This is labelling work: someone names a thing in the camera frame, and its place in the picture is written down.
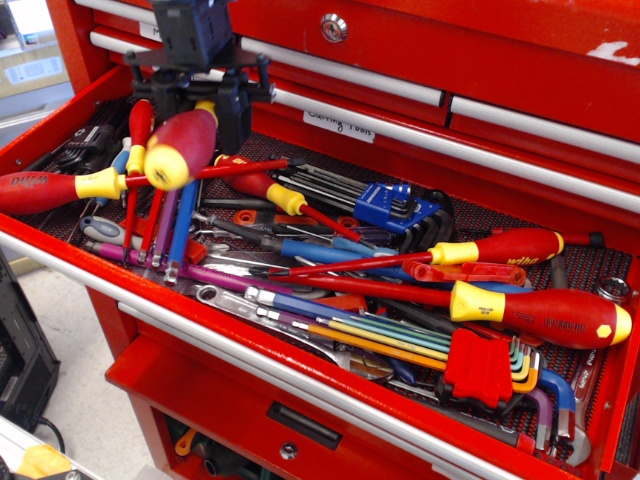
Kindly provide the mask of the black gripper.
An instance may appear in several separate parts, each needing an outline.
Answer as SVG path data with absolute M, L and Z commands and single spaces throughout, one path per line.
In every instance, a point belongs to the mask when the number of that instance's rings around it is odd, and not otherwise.
M 152 7 L 162 47 L 124 56 L 135 94 L 152 98 L 163 122 L 191 111 L 196 99 L 213 100 L 221 151 L 238 153 L 251 134 L 251 103 L 275 97 L 270 58 L 242 49 L 226 1 L 154 1 Z

